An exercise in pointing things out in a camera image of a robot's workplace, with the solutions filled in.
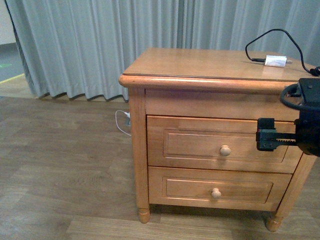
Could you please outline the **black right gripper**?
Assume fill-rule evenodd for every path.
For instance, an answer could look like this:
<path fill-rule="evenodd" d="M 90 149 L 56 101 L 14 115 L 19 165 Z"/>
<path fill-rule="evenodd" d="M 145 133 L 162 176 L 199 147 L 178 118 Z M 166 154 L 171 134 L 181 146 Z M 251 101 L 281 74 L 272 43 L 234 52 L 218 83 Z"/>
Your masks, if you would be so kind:
<path fill-rule="evenodd" d="M 257 120 L 256 148 L 273 152 L 279 146 L 298 146 L 305 154 L 320 156 L 320 80 L 300 78 L 280 94 L 285 106 L 298 110 L 295 134 L 277 132 L 274 118 Z"/>

